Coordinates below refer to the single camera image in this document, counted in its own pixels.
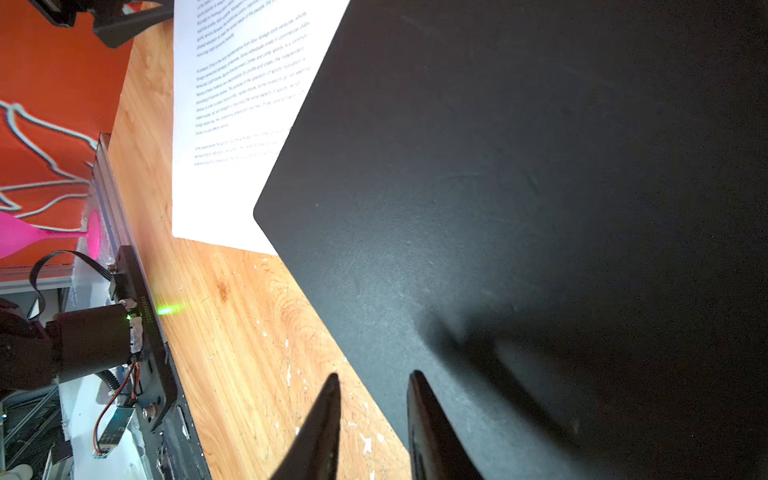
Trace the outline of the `blue folder black inside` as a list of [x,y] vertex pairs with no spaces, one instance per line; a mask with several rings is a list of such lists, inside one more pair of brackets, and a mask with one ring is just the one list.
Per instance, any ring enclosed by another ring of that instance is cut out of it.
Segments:
[[401,438],[767,475],[767,5],[353,1],[254,217]]

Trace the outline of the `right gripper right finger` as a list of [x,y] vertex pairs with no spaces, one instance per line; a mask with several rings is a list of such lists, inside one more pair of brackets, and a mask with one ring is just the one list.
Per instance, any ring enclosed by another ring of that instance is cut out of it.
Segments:
[[407,417],[414,479],[482,479],[419,370],[409,376]]

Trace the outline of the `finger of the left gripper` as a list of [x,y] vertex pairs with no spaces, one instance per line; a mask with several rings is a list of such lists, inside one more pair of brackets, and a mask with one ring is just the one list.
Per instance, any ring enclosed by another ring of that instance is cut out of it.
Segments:
[[109,48],[118,48],[148,28],[170,20],[174,1],[157,1],[157,6],[126,14],[126,1],[96,1],[89,12],[94,17],[93,32]]

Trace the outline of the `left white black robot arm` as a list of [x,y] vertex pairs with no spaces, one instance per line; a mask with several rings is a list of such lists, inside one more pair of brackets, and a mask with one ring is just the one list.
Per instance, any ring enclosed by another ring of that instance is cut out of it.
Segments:
[[[80,13],[94,18],[93,32],[109,48],[117,48],[146,29],[172,19],[174,4],[156,1],[133,11],[129,1],[36,1],[34,8],[52,25],[71,28]],[[1,255],[7,258],[36,243],[84,239],[86,252],[73,255],[108,281],[111,271],[98,262],[102,217],[92,211],[83,230],[60,231],[24,221],[6,202],[1,211]],[[131,310],[99,307],[67,317],[60,313],[47,323],[24,318],[8,302],[1,304],[1,390],[14,393],[66,382],[124,364],[142,350],[143,334]]]

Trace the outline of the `printed sheet left lower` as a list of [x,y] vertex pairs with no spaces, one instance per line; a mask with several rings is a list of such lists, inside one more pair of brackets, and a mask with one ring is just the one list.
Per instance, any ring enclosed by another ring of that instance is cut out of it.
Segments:
[[253,210],[347,6],[175,3],[174,237],[274,254]]

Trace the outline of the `pink plastic goblet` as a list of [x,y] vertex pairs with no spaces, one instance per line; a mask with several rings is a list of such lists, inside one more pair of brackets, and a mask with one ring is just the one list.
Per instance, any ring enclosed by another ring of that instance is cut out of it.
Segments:
[[93,210],[85,231],[53,231],[34,227],[8,213],[1,213],[1,257],[5,258],[43,240],[85,238],[88,255],[96,260],[101,247],[101,215]]

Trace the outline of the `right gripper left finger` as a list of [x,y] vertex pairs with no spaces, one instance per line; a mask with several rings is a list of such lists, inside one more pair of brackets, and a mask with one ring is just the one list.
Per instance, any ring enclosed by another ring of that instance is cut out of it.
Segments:
[[330,374],[272,479],[337,478],[341,419],[341,386]]

